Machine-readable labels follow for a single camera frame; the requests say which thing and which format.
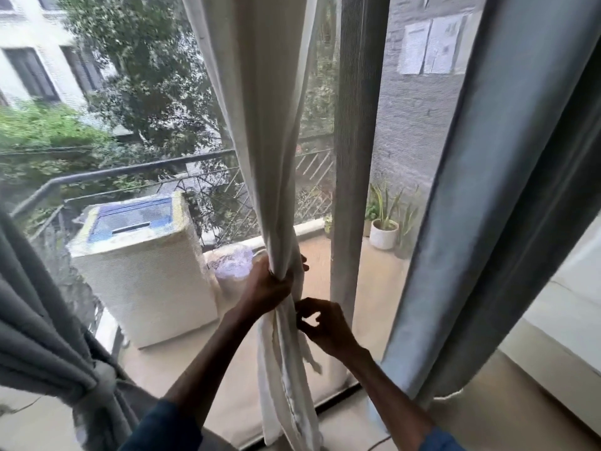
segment curtain tieback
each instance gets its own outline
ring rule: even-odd
[[[108,406],[115,394],[115,369],[111,365],[97,360],[94,361],[94,365],[94,373],[96,374],[98,383],[73,405],[73,408],[80,411],[94,411],[95,409]]]

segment blue sleeve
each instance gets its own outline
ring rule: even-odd
[[[419,451],[465,451],[465,449],[450,433],[434,428],[419,447]]]
[[[202,440],[193,417],[183,416],[175,404],[161,400],[119,451],[198,451]]]

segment balcony railing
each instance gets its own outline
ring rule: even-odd
[[[320,218],[331,211],[334,189],[331,141],[331,135],[299,140],[295,171],[295,224]],[[185,166],[186,171],[175,172],[174,167],[177,166]],[[150,174],[160,179],[146,180],[140,186],[61,200],[50,216],[35,227],[29,239],[71,310],[93,332],[103,307],[94,291],[71,265],[67,249],[68,242],[85,222],[91,206],[183,190],[205,250],[259,235],[257,217],[233,150],[58,177],[19,204],[12,216],[18,223],[26,221],[49,196],[60,194],[62,186],[133,174]]]

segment gray wall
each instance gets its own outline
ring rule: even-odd
[[[484,1],[429,0],[424,8],[424,0],[391,0],[372,181],[386,181],[393,190],[419,184],[423,198],[427,197],[464,75],[400,75],[397,64],[404,27],[430,18],[481,11]]]

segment forearm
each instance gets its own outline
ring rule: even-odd
[[[193,415],[200,428],[229,363],[254,322],[239,306],[225,313],[207,344],[165,394],[183,413]]]
[[[397,447],[418,451],[434,428],[432,419],[387,377],[367,349],[357,345],[342,362],[367,392]]]

